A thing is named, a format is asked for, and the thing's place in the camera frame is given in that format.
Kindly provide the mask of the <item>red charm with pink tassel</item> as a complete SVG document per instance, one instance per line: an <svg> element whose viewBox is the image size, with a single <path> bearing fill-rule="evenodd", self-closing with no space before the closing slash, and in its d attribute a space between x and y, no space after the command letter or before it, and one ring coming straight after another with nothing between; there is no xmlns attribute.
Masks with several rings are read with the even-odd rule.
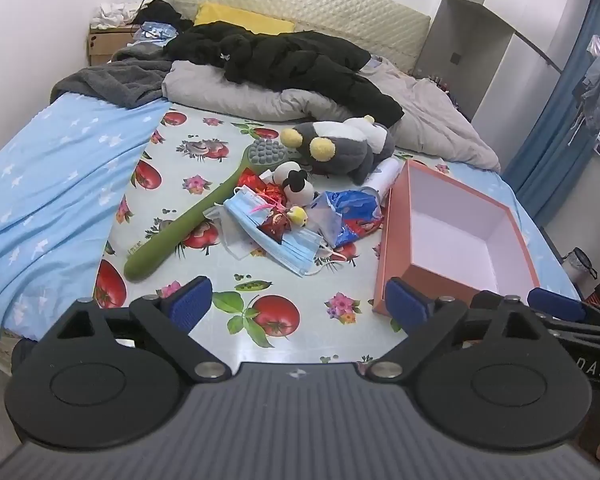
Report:
<svg viewBox="0 0 600 480"><path fill-rule="evenodd" d="M262 204L251 208L250 214L261 211L268 215L258 225L258 229L279 245L283 244L284 235L290 232L293 226L304 228L309 220L308 214L300 206L287 207L285 204L268 203L263 200Z"/></svg>

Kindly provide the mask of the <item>red foil wrapper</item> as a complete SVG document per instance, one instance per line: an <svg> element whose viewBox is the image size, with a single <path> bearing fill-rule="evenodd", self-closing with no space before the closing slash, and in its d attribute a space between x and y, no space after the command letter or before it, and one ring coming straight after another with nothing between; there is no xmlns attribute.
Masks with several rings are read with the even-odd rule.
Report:
<svg viewBox="0 0 600 480"><path fill-rule="evenodd" d="M268 203L286 203L283 189L273 181L265 181L253 170L246 168L237 181L238 188L245 186Z"/></svg>

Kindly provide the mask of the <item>green massage hammer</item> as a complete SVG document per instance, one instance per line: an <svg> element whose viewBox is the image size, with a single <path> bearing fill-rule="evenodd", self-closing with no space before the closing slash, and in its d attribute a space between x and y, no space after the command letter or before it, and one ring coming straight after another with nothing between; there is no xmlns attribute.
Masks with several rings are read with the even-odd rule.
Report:
<svg viewBox="0 0 600 480"><path fill-rule="evenodd" d="M239 165L226 180L129 256L123 268L124 277L131 282L139 282L153 274L175 252L178 245L204 221L204 212L207 209L222 204L233 195L239 177L246 169L260 176L262 172L273 170L283 162L288 162L291 157L291 149L285 148L280 142L254 140L244 149Z"/></svg>

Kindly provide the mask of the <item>grey wardrobe cabinet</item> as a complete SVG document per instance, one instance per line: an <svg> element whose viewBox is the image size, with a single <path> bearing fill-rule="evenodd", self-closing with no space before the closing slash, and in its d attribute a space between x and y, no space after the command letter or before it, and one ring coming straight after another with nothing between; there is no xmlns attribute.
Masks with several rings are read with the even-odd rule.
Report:
<svg viewBox="0 0 600 480"><path fill-rule="evenodd" d="M442 0L415 65L507 167L540 117L590 0Z"/></svg>

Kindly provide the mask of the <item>grey duvet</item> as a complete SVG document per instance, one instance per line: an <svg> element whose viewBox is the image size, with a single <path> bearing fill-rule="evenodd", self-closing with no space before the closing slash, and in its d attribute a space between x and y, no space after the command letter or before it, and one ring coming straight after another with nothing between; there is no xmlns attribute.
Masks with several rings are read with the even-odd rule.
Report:
<svg viewBox="0 0 600 480"><path fill-rule="evenodd" d="M360 75L402 107L402 118L389 128L398 148L449 162L464 162L478 169L501 170L498 155L433 81L407 75L377 55L372 56ZM176 104L257 122L345 120L353 116L315 92L276 92L249 82L234 84L219 68L186 61L172 64L162 83L162 93Z"/></svg>

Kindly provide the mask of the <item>yellow pillow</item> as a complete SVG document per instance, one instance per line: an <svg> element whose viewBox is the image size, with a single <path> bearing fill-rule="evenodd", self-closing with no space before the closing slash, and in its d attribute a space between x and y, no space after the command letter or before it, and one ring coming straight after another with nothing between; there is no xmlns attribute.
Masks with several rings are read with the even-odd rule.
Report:
<svg viewBox="0 0 600 480"><path fill-rule="evenodd" d="M294 23L263 14L233 8L221 3L204 2L197 11L195 25L224 22L242 26L254 34L279 35L294 31Z"/></svg>

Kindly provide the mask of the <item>grey penguin plush toy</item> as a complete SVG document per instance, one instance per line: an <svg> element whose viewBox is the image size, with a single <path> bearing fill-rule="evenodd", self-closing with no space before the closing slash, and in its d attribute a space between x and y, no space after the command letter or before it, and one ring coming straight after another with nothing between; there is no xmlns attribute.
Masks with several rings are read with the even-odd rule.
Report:
<svg viewBox="0 0 600 480"><path fill-rule="evenodd" d="M304 122L283 129L279 140L319 174L347 176L355 185L362 185L396 148L392 134L370 115L344 122Z"/></svg>

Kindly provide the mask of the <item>dark grey blanket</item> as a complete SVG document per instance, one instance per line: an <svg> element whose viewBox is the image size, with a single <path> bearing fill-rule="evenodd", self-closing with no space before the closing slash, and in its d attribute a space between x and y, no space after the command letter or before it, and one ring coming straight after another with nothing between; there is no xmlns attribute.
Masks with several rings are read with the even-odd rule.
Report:
<svg viewBox="0 0 600 480"><path fill-rule="evenodd" d="M75 93L132 110L162 98L162 83L171 67L172 60L163 47L124 47L110 62L84 67L56 82L50 92L50 104L65 93Z"/></svg>

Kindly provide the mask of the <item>white spray can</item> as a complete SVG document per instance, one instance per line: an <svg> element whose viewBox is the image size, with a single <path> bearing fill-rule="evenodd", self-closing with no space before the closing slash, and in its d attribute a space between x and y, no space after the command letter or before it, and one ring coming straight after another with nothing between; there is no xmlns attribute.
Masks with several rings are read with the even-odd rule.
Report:
<svg viewBox="0 0 600 480"><path fill-rule="evenodd" d="M403 162L394 157L383 160L363 182L360 188L362 202L367 206L381 205L396 182L402 166Z"/></svg>

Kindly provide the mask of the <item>blue curtain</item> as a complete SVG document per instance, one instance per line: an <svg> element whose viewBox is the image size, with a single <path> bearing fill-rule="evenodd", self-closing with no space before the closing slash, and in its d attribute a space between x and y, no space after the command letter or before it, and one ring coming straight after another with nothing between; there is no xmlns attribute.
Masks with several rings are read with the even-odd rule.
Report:
<svg viewBox="0 0 600 480"><path fill-rule="evenodd" d="M574 89L600 55L600 0L591 0L558 83L527 139L504 171L540 228L555 217L592 158L599 133L580 116Z"/></svg>

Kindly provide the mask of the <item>pink cardboard box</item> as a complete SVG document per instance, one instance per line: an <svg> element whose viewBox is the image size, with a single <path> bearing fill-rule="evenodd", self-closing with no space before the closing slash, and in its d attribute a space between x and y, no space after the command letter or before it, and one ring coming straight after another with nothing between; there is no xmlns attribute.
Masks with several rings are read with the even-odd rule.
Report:
<svg viewBox="0 0 600 480"><path fill-rule="evenodd" d="M465 302L482 290L524 299L540 286L510 209L414 160L388 194L373 305L383 315L390 278Z"/></svg>

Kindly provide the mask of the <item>small trash bin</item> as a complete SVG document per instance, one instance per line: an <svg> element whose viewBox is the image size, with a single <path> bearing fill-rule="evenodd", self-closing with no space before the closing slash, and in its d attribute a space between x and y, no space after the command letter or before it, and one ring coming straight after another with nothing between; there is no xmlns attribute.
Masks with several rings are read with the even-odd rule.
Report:
<svg viewBox="0 0 600 480"><path fill-rule="evenodd" d="M580 247L571 249L562 257L562 270L566 272L573 284L580 284L586 278L598 279L598 273L591 259Z"/></svg>

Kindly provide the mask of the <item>black jacket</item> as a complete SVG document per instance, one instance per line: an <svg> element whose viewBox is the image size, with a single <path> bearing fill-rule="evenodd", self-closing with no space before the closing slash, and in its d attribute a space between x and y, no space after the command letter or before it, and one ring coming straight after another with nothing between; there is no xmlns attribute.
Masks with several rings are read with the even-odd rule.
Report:
<svg viewBox="0 0 600 480"><path fill-rule="evenodd" d="M234 84L316 92L355 116L375 117L387 128L404 115L396 100L360 74L372 55L348 40L314 30L256 34L223 21L196 25L162 0L145 4L133 20L135 25L147 22L175 28L176 37L163 47L173 62L214 66Z"/></svg>

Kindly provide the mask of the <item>blue red plastic bag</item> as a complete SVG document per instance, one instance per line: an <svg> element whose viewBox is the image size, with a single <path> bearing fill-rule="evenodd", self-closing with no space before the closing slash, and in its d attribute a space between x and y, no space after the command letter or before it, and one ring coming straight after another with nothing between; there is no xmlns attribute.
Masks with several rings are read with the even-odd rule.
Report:
<svg viewBox="0 0 600 480"><path fill-rule="evenodd" d="M330 248L366 237L382 222L377 196L360 190L323 192L306 207L306 213L308 227L319 232Z"/></svg>

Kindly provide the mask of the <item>cardboard box nightstand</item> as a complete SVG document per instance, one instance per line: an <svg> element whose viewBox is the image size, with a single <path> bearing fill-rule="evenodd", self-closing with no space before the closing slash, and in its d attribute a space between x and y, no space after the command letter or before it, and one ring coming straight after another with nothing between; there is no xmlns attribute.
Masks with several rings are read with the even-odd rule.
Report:
<svg viewBox="0 0 600 480"><path fill-rule="evenodd" d="M86 55L89 66L100 65L111 60L112 56L128 44L132 44L138 25L125 25L114 28L91 28L86 38Z"/></svg>

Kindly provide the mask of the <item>light blue star sheet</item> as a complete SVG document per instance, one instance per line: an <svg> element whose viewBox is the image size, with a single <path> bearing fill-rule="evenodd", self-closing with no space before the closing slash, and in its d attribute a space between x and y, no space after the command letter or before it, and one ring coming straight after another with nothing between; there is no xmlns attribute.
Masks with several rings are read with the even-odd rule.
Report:
<svg viewBox="0 0 600 480"><path fill-rule="evenodd" d="M0 151L0 337L38 340L91 296L140 154L170 107L65 93Z"/></svg>

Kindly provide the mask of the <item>clear plastic wrapper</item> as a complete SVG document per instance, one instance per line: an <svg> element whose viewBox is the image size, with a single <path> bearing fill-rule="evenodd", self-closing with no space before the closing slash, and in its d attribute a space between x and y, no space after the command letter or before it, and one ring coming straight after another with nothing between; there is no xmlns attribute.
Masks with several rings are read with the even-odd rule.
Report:
<svg viewBox="0 0 600 480"><path fill-rule="evenodd" d="M259 248L223 205L215 204L206 209L204 218L220 229L222 245L235 259L242 260Z"/></svg>

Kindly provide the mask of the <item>small panda plush toy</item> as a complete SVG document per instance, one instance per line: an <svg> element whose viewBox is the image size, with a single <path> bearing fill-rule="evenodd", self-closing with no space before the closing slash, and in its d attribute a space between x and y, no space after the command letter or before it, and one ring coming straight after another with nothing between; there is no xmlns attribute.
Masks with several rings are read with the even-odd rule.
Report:
<svg viewBox="0 0 600 480"><path fill-rule="evenodd" d="M283 162L273 171L273 182L279 186L291 206L305 207L315 197L313 184L308 173L296 162Z"/></svg>

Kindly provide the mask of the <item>cream padded headboard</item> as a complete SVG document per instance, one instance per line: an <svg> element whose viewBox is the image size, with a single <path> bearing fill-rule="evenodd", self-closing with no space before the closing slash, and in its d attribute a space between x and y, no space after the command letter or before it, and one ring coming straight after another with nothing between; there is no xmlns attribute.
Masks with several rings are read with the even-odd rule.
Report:
<svg viewBox="0 0 600 480"><path fill-rule="evenodd" d="M388 58L404 72L414 68L431 23L428 15L393 0L173 0L173 5L186 18L193 18L205 2L291 21L297 30L347 39Z"/></svg>

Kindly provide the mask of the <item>blue surgical masks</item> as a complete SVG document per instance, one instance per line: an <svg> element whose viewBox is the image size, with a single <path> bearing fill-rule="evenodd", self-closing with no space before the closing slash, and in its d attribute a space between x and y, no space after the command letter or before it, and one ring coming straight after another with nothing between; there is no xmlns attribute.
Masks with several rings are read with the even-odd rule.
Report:
<svg viewBox="0 0 600 480"><path fill-rule="evenodd" d="M230 216L270 257L299 276L308 275L322 238L295 226L282 206L268 203L246 186L223 204Z"/></svg>

